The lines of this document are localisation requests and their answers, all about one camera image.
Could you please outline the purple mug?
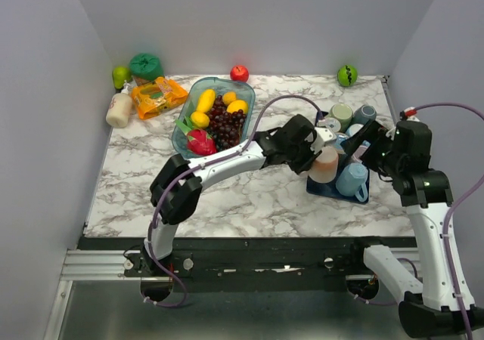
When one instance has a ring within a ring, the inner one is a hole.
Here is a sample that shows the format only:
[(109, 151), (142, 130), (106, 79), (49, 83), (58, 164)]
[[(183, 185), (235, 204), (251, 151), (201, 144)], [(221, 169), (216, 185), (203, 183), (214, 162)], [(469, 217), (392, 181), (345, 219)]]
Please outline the purple mug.
[(362, 163), (362, 155), (366, 152), (368, 146), (360, 145), (351, 156), (351, 162)]

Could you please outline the blue butterfly mug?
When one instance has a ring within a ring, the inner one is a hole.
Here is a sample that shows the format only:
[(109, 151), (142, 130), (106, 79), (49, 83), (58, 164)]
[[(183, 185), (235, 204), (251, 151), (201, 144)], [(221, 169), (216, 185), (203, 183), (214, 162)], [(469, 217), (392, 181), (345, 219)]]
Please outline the blue butterfly mug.
[(338, 152), (339, 155), (346, 154), (341, 143), (347, 140), (348, 138), (349, 137), (344, 133), (340, 133), (340, 132), (336, 133), (336, 140), (332, 143), (332, 147)]

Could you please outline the pink mug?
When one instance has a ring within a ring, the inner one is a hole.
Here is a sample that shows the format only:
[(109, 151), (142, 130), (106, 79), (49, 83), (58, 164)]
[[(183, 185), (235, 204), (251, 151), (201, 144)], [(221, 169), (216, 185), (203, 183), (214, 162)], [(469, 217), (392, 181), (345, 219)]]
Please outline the pink mug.
[(326, 184), (337, 175), (339, 154), (333, 147), (324, 147), (321, 154), (312, 163), (309, 178), (313, 181)]

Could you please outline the light blue faceted mug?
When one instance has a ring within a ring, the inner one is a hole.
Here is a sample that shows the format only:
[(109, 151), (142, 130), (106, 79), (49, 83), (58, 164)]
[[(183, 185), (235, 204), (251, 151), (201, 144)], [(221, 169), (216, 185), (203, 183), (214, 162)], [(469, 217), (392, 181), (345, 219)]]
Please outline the light blue faceted mug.
[(367, 188), (368, 169), (360, 162), (349, 163), (341, 171), (335, 187), (342, 196), (355, 197), (365, 202), (369, 197)]

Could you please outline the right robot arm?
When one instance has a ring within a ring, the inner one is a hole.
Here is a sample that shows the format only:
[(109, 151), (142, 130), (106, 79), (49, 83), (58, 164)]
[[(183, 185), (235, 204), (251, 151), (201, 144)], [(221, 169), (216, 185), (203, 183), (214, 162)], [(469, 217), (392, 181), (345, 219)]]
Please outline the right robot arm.
[(444, 172), (431, 169), (432, 132), (416, 121), (400, 121), (393, 130), (369, 121), (341, 146), (352, 156), (370, 145), (360, 159), (364, 166), (389, 178), (414, 231), (422, 279), (418, 280), (377, 240), (362, 240), (348, 254), (349, 267), (371, 270), (398, 305), (407, 336), (431, 338), (465, 334), (483, 327), (483, 310), (467, 286), (453, 230), (451, 185)]

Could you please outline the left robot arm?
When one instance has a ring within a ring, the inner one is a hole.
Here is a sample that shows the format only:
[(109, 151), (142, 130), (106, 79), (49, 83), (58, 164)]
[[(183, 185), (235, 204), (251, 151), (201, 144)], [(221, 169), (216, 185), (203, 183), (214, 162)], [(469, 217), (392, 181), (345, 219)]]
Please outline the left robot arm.
[(257, 131), (231, 149), (197, 159), (172, 156), (150, 186), (154, 216), (144, 240), (141, 266), (152, 276), (166, 269), (178, 225), (193, 215), (201, 193), (228, 178), (272, 165), (307, 172), (321, 153), (324, 139), (304, 116), (285, 125)]

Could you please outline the light blue white mug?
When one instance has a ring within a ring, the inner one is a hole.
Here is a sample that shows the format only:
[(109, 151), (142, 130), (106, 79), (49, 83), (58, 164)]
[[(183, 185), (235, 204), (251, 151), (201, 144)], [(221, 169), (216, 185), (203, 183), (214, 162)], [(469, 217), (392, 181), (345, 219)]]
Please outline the light blue white mug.
[(363, 128), (363, 125), (359, 123), (350, 125), (346, 130), (346, 135), (350, 138), (356, 135), (362, 128)]

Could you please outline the dark teal mug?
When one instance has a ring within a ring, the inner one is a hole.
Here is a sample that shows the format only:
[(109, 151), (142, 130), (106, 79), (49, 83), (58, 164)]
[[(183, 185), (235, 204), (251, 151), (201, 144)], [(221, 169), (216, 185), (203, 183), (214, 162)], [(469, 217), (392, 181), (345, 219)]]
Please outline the dark teal mug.
[(377, 118), (377, 111), (371, 105), (364, 104), (360, 106), (354, 113), (352, 118), (352, 124), (365, 125), (369, 121), (373, 121)]

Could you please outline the grey white mug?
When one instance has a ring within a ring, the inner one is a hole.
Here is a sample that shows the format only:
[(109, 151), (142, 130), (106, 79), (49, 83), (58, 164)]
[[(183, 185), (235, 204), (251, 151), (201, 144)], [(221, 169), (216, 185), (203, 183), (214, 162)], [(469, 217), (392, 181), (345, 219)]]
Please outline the grey white mug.
[(341, 132), (342, 128), (340, 121), (331, 116), (327, 116), (322, 118), (321, 120), (318, 120), (316, 126), (319, 128), (328, 128), (334, 133)]

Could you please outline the dark purple grapes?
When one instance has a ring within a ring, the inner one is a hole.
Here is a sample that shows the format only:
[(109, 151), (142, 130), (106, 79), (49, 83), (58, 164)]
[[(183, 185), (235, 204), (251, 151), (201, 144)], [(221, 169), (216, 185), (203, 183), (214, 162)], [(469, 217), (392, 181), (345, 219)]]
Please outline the dark purple grapes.
[(208, 112), (210, 124), (208, 133), (216, 143), (218, 152), (232, 148), (240, 143), (247, 115), (242, 112), (228, 113), (219, 95)]

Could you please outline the yellow lemon right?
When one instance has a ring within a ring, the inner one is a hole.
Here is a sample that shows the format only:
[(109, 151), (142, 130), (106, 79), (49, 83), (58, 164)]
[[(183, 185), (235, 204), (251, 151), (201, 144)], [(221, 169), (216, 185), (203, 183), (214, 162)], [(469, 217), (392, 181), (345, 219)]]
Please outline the yellow lemon right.
[(226, 108), (228, 113), (239, 113), (247, 114), (249, 110), (249, 104), (245, 100), (234, 100)]

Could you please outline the clear blue fruit tray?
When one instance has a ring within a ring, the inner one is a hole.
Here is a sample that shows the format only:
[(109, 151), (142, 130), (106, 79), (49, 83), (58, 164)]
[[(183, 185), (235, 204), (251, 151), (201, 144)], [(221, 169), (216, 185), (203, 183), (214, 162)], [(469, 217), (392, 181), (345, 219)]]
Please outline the clear blue fruit tray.
[(220, 152), (241, 143), (248, 135), (255, 98), (244, 82), (216, 77), (196, 81), (175, 121), (175, 151), (189, 159), (205, 154), (205, 147)]

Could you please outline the yellow lemon left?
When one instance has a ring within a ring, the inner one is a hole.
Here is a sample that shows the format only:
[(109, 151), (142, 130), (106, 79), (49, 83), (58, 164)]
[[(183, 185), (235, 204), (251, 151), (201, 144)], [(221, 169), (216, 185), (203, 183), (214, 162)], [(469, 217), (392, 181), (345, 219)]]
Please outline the yellow lemon left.
[(209, 116), (206, 113), (200, 111), (194, 111), (190, 115), (190, 120), (193, 122), (194, 126), (201, 129), (207, 128), (210, 124)]

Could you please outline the yellow mango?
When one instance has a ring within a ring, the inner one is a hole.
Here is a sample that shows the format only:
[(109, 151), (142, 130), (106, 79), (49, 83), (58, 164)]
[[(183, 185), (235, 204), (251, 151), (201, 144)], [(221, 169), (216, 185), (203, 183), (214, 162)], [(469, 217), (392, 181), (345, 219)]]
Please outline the yellow mango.
[(201, 113), (207, 113), (213, 107), (216, 100), (216, 91), (209, 88), (203, 91), (198, 99), (196, 111)]

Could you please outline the green pear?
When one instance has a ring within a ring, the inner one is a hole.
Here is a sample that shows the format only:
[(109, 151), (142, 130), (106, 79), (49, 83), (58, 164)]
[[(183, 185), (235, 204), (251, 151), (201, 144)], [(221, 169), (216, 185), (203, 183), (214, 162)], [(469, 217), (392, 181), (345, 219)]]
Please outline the green pear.
[(115, 66), (112, 70), (112, 80), (114, 88), (120, 90), (125, 82), (132, 81), (132, 74), (127, 66)]

